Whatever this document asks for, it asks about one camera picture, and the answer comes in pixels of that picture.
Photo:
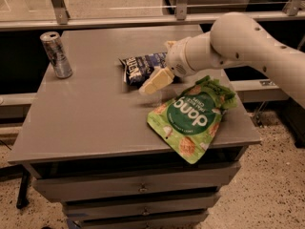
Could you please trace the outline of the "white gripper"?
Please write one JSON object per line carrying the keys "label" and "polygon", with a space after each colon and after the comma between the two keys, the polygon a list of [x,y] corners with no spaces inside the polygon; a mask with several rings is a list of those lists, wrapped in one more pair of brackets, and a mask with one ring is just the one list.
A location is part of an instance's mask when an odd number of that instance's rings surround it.
{"label": "white gripper", "polygon": [[166,65],[168,68],[155,68],[150,77],[140,87],[143,95],[155,92],[173,83],[174,76],[185,77],[198,72],[196,60],[198,52],[193,39],[186,37],[178,41],[166,41]]}

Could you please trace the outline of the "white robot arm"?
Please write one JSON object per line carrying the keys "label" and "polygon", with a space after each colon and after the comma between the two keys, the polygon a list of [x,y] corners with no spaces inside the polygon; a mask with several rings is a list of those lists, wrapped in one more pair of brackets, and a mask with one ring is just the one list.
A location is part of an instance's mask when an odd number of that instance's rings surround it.
{"label": "white robot arm", "polygon": [[215,20],[210,31],[173,42],[165,62],[166,67],[153,71],[140,87],[142,94],[167,87],[175,77],[250,66],[305,107],[305,53],[278,42],[241,12],[225,13]]}

